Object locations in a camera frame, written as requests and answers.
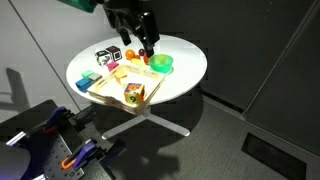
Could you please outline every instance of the orange object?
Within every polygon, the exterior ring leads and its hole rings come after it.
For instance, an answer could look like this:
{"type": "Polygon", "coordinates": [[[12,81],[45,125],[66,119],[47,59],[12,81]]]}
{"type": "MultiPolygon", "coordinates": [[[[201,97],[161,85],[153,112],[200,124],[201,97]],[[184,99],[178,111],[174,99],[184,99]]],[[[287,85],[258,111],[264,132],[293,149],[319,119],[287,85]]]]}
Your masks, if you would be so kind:
{"type": "Polygon", "coordinates": [[[143,56],[143,61],[144,61],[144,63],[145,63],[146,65],[149,65],[149,58],[147,57],[146,54],[144,54],[144,56],[143,56]]]}
{"type": "Polygon", "coordinates": [[[132,49],[129,49],[126,51],[126,58],[128,60],[131,60],[132,58],[134,58],[136,54],[134,53],[134,51],[132,49]]]}
{"type": "Polygon", "coordinates": [[[65,164],[65,162],[68,160],[68,158],[65,158],[62,162],[61,162],[61,167],[63,170],[68,170],[75,162],[76,159],[72,160],[71,162],[69,162],[69,164],[65,164]]]}

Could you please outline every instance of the wooden tray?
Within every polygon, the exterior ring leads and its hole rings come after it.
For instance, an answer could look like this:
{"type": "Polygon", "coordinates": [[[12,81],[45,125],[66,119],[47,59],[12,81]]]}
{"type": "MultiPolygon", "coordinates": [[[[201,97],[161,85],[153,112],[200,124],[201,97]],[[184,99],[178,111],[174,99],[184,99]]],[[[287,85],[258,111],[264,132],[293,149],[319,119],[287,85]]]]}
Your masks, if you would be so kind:
{"type": "Polygon", "coordinates": [[[151,98],[160,88],[161,83],[164,80],[164,75],[151,70],[142,69],[136,66],[119,65],[112,70],[110,74],[96,83],[94,83],[88,92],[90,96],[95,97],[104,102],[104,104],[120,108],[131,114],[140,115],[150,104],[151,98]],[[139,105],[132,105],[125,101],[124,88],[121,86],[115,78],[117,71],[124,71],[127,74],[127,78],[123,78],[122,81],[128,83],[142,83],[145,85],[144,102],[139,105]]]}

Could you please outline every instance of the table leg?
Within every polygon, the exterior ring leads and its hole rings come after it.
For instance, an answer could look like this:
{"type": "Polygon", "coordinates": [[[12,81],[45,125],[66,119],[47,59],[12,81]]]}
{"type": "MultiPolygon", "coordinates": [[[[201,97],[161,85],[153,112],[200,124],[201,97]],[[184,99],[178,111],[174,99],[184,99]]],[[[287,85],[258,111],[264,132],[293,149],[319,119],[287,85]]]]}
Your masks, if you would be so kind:
{"type": "Polygon", "coordinates": [[[159,124],[159,125],[161,125],[161,126],[163,126],[165,128],[168,128],[168,129],[170,129],[170,130],[172,130],[172,131],[174,131],[174,132],[176,132],[178,134],[181,134],[183,136],[189,136],[190,135],[190,131],[188,129],[186,129],[184,127],[181,127],[181,126],[179,126],[177,124],[174,124],[174,123],[172,123],[172,122],[170,122],[170,121],[168,121],[166,119],[163,119],[163,118],[161,118],[159,116],[156,116],[154,114],[149,114],[148,120],[150,120],[150,121],[152,121],[152,122],[154,122],[156,124],[159,124]]]}
{"type": "Polygon", "coordinates": [[[102,139],[108,139],[108,138],[110,138],[114,135],[117,135],[117,134],[121,133],[122,131],[125,131],[125,130],[129,129],[130,127],[137,125],[140,122],[145,121],[145,120],[150,120],[156,124],[159,124],[165,128],[168,128],[168,129],[170,129],[178,134],[181,134],[183,136],[190,135],[190,131],[188,129],[181,127],[177,124],[174,124],[174,123],[172,123],[166,119],[163,119],[159,116],[151,114],[151,106],[148,106],[143,114],[103,133],[102,139]]]}
{"type": "Polygon", "coordinates": [[[147,120],[146,117],[144,117],[143,115],[140,115],[140,116],[137,116],[115,128],[112,128],[106,132],[103,133],[102,135],[102,139],[108,139],[108,138],[111,138],[112,136],[115,136],[129,128],[131,128],[132,126],[134,125],[137,125],[139,124],[140,122],[144,121],[144,120],[147,120]]]}

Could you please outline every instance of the yellow object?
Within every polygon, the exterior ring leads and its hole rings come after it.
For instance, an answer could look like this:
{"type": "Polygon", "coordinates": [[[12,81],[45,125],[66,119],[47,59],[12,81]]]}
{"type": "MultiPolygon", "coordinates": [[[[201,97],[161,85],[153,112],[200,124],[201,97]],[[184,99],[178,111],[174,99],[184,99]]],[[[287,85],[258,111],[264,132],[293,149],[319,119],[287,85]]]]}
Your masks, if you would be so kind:
{"type": "Polygon", "coordinates": [[[140,83],[129,83],[124,90],[124,97],[127,103],[139,105],[144,99],[144,85],[140,83]]]}
{"type": "Polygon", "coordinates": [[[121,84],[121,83],[120,83],[121,78],[127,77],[127,74],[126,74],[124,71],[118,70],[118,71],[114,74],[114,77],[116,78],[117,82],[118,82],[119,84],[121,84]]]}
{"type": "Polygon", "coordinates": [[[144,66],[145,65],[143,61],[141,61],[140,59],[137,59],[137,58],[132,58],[131,62],[133,64],[135,64],[135,65],[138,65],[138,66],[144,66]]]}

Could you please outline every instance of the toy block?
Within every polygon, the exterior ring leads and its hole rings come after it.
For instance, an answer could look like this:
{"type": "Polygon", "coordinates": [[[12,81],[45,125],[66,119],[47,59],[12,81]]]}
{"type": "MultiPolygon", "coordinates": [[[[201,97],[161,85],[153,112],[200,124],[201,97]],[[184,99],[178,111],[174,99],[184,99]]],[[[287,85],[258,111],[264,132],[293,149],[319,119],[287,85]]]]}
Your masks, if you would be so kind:
{"type": "Polygon", "coordinates": [[[144,85],[140,83],[129,83],[124,90],[124,97],[129,104],[140,104],[144,101],[144,85]]]}
{"type": "Polygon", "coordinates": [[[119,64],[117,62],[111,62],[109,64],[107,64],[109,71],[112,71],[114,68],[116,68],[117,66],[119,66],[119,64]]]}
{"type": "Polygon", "coordinates": [[[95,82],[97,82],[101,78],[102,78],[102,75],[98,74],[98,73],[94,73],[91,76],[89,76],[89,80],[91,81],[92,84],[94,84],[95,82]]]}
{"type": "Polygon", "coordinates": [[[83,92],[86,93],[87,89],[91,86],[91,81],[89,79],[81,79],[79,81],[76,82],[76,86],[77,88],[83,92]]]}
{"type": "Polygon", "coordinates": [[[93,71],[88,70],[88,71],[83,72],[81,75],[83,78],[89,79],[89,76],[91,76],[93,73],[94,73],[93,71]]]}
{"type": "Polygon", "coordinates": [[[121,55],[121,51],[118,47],[116,46],[111,46],[111,47],[108,47],[106,49],[106,51],[108,51],[109,53],[112,54],[112,57],[113,57],[113,60],[114,61],[118,61],[122,58],[122,55],[121,55]]]}
{"type": "Polygon", "coordinates": [[[124,71],[117,70],[117,72],[114,73],[114,77],[116,78],[116,81],[121,84],[121,78],[127,77],[127,74],[124,71]]]}
{"type": "Polygon", "coordinates": [[[102,50],[96,53],[96,59],[100,66],[104,66],[113,61],[113,55],[111,52],[102,50]]]}

